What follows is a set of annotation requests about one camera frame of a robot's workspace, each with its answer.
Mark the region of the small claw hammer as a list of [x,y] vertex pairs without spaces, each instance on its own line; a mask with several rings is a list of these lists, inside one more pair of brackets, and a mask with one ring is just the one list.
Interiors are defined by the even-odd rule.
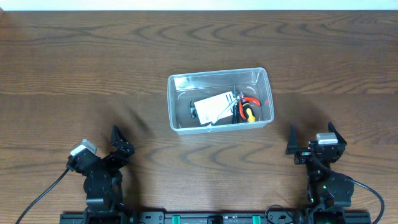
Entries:
[[192,100],[190,100],[188,103],[188,112],[189,112],[191,119],[195,119],[197,117],[197,111],[196,111],[195,105],[192,102]]

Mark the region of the blue white cardboard box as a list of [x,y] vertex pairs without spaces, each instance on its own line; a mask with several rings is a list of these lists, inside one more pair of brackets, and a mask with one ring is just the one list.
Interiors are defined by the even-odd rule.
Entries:
[[214,121],[234,100],[234,93],[228,91],[194,102],[200,124]]

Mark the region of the thin yellow black screwdriver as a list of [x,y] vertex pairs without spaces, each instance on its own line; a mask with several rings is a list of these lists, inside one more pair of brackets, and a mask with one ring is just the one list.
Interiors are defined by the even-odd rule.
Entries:
[[[234,90],[233,90],[234,97],[237,97],[237,92],[236,92],[236,85],[234,85]],[[239,109],[238,109],[238,102],[234,104],[232,107],[233,109],[233,117],[232,117],[232,123],[233,124],[238,124],[239,123]]]

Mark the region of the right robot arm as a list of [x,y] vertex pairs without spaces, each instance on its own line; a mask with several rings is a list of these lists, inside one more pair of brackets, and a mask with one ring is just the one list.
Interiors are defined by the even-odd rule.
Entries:
[[307,197],[311,203],[293,215],[294,223],[345,222],[344,208],[351,206],[354,183],[334,172],[330,164],[343,155],[346,145],[332,123],[328,123],[327,133],[318,133],[307,147],[299,146],[295,129],[290,127],[285,153],[294,156],[296,165],[306,166]]

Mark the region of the red handled pliers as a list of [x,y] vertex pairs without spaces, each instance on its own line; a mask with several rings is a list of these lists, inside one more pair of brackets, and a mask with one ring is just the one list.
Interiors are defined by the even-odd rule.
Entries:
[[243,104],[244,101],[248,101],[250,106],[251,106],[251,104],[254,104],[256,106],[261,106],[261,103],[260,103],[260,101],[257,98],[254,98],[254,97],[251,97],[251,96],[245,96],[245,95],[244,95],[244,97],[241,100],[239,100],[239,115],[241,116],[241,119],[244,122],[247,122],[247,121],[244,120],[243,109],[242,109],[242,104]]

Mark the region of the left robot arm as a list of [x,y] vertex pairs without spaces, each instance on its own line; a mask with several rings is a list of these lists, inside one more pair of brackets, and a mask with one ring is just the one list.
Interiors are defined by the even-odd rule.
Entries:
[[133,220],[123,203],[120,169],[129,164],[135,149],[117,126],[111,131],[110,145],[115,150],[101,158],[96,155],[97,147],[83,139],[68,157],[66,168],[86,177],[83,190],[87,208],[83,212],[83,223],[130,223]]

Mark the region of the stubby yellow black screwdriver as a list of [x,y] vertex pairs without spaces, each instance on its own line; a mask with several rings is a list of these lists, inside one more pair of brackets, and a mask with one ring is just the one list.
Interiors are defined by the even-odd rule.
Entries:
[[256,117],[248,101],[243,102],[242,109],[245,121],[248,123],[253,123],[256,121]]

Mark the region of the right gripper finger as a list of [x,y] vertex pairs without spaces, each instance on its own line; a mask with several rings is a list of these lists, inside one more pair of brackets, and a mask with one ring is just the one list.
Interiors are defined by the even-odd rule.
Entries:
[[289,138],[287,142],[287,147],[285,152],[286,153],[296,153],[298,150],[298,144],[296,140],[296,135],[295,135],[295,129],[293,124],[290,125],[290,132],[289,132]]
[[342,137],[342,135],[336,130],[336,128],[334,127],[334,125],[333,125],[333,123],[331,121],[328,123],[328,130],[329,130],[330,133],[334,133],[335,134],[336,139],[338,141],[338,144],[347,145],[347,142]]

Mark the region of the silver wrench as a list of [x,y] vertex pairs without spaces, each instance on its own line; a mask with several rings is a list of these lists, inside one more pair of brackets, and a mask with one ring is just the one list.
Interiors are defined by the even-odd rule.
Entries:
[[229,103],[229,105],[215,118],[213,119],[210,124],[210,126],[214,126],[223,116],[224,114],[229,111],[239,100],[241,100],[244,97],[242,93],[240,93],[233,101]]

